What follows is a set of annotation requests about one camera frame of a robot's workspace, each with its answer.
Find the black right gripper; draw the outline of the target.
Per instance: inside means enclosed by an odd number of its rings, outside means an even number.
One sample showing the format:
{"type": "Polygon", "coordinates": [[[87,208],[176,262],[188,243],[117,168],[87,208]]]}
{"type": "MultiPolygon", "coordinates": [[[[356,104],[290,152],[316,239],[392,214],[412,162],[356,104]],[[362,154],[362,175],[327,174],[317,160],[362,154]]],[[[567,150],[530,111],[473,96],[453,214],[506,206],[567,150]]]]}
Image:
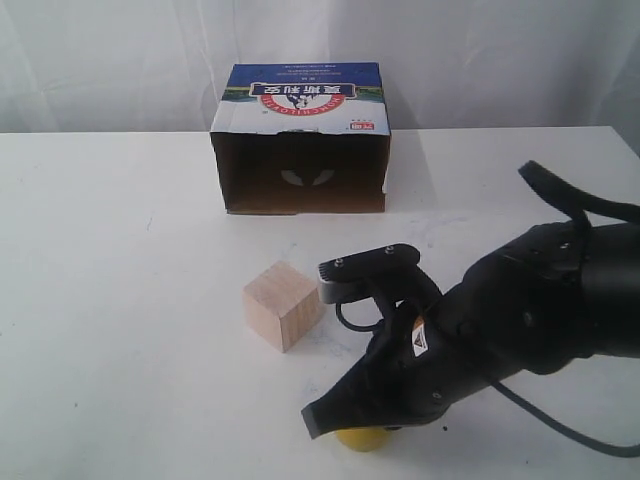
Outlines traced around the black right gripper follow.
{"type": "Polygon", "coordinates": [[[587,356],[582,263],[571,250],[500,249],[431,305],[374,298],[382,322],[366,354],[301,410],[310,438],[428,424],[521,371],[587,356]]]}

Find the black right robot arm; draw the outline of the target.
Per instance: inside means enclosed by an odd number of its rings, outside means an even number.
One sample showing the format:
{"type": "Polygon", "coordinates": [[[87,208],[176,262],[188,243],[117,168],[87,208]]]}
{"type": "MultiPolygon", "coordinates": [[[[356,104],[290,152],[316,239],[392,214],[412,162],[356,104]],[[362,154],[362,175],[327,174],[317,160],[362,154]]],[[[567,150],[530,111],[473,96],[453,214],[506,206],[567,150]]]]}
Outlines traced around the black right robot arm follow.
{"type": "Polygon", "coordinates": [[[596,355],[639,354],[639,229],[537,225],[477,260],[447,291],[396,243],[319,267],[322,302],[370,299],[362,357],[302,409],[312,437],[344,429],[401,429],[520,372],[558,372],[596,355]]]}

